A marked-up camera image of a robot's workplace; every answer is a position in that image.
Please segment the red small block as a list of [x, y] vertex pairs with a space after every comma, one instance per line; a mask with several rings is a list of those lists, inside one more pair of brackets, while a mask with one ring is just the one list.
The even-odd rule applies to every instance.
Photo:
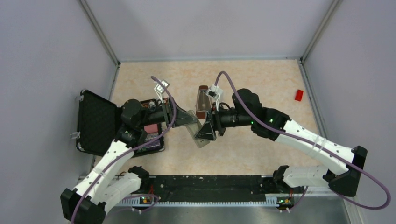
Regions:
[[303, 95], [304, 95], [304, 91], [298, 89], [298, 90], [296, 91], [296, 95], [295, 95], [295, 98], [294, 98], [294, 99], [295, 99], [296, 101], [301, 102], [301, 101], [302, 101], [302, 98], [303, 98]]

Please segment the pink card deck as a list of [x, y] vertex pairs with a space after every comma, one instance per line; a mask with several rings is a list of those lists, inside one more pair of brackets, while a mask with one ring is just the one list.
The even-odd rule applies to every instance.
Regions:
[[158, 124], [151, 124], [151, 125], [144, 126], [144, 130], [148, 134], [157, 133], [158, 132]]

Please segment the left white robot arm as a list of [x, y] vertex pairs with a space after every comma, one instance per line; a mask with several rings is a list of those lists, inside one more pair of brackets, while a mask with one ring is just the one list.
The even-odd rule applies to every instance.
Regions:
[[65, 219], [72, 224], [101, 224], [122, 199], [135, 191], [144, 193], [149, 189], [150, 181], [140, 167], [116, 182], [112, 180], [134, 152], [147, 145], [145, 126], [166, 122], [169, 130], [198, 121], [192, 112], [178, 107], [172, 97], [167, 100], [153, 109], [143, 107], [136, 99], [124, 103], [121, 126], [102, 159], [74, 189], [62, 192]]

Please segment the brown wooden metronome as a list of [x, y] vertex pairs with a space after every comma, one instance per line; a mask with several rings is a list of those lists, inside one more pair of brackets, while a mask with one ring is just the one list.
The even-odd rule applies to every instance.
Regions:
[[212, 109], [212, 100], [207, 95], [209, 87], [201, 85], [198, 88], [195, 114], [198, 119], [205, 119], [206, 113]]

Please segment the black poker chip case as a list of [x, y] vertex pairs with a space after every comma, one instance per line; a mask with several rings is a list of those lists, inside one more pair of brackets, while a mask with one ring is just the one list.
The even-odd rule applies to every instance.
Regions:
[[89, 91], [80, 92], [76, 149], [104, 156], [121, 127], [121, 108]]

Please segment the white remote control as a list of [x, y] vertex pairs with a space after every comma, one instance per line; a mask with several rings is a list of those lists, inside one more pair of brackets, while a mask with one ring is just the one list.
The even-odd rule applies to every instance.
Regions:
[[[188, 113], [190, 114], [194, 114], [195, 117], [197, 118], [195, 111], [194, 110], [188, 110]], [[194, 140], [196, 146], [198, 148], [203, 148], [206, 145], [208, 145], [210, 142], [212, 141], [208, 141], [208, 140], [196, 140], [194, 139], [195, 134], [198, 132], [198, 130], [201, 128], [201, 126], [203, 125], [203, 123], [201, 123], [199, 121], [200, 119], [198, 119], [198, 121], [196, 123], [190, 124], [190, 125], [186, 125], [187, 131], [189, 132], [190, 136], [192, 137], [192, 139]]]

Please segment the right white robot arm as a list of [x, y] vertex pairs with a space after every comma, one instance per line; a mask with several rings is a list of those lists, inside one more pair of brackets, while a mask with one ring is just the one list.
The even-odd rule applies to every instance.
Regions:
[[274, 187], [279, 192], [303, 186], [328, 187], [342, 196], [354, 197], [360, 182], [367, 150], [361, 146], [344, 147], [299, 125], [289, 115], [262, 106], [257, 94], [239, 89], [232, 95], [234, 107], [220, 105], [206, 113], [197, 140], [216, 140], [230, 127], [250, 126], [259, 137], [283, 143], [318, 160], [320, 166], [280, 166], [273, 173]]

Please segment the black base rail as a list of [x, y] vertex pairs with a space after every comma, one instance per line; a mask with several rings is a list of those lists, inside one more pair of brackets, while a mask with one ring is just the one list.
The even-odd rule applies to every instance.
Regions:
[[324, 187], [281, 188], [266, 175], [149, 175], [123, 173], [96, 181], [88, 175], [78, 184], [78, 194], [91, 187], [88, 198], [109, 212], [120, 206], [134, 210], [151, 207], [261, 207], [290, 212], [305, 198], [333, 198]]

